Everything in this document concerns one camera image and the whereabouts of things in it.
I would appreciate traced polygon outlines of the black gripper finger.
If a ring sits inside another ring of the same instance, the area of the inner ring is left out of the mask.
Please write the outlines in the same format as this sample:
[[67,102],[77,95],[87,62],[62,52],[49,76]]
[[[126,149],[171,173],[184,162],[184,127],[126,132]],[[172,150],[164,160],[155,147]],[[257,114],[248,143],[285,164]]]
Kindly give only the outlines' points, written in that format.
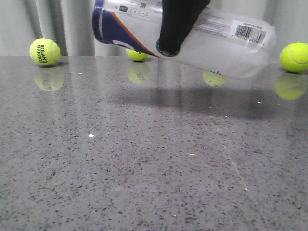
[[159,37],[161,51],[178,51],[209,0],[163,0]]

